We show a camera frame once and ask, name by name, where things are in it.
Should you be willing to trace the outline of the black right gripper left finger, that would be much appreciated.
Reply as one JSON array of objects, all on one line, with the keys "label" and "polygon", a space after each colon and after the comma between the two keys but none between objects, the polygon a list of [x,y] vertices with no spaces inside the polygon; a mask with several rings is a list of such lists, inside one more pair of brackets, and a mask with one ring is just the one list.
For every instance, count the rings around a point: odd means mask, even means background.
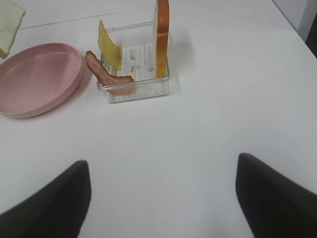
[{"label": "black right gripper left finger", "polygon": [[76,238],[91,202],[87,161],[77,161],[0,215],[2,238]]}]

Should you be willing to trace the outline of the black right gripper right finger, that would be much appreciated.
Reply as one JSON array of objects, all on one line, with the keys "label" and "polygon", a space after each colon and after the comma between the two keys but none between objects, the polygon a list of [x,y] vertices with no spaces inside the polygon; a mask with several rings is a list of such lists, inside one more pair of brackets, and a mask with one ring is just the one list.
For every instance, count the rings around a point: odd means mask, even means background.
[{"label": "black right gripper right finger", "polygon": [[235,190],[254,237],[317,236],[317,195],[252,154],[239,154]]}]

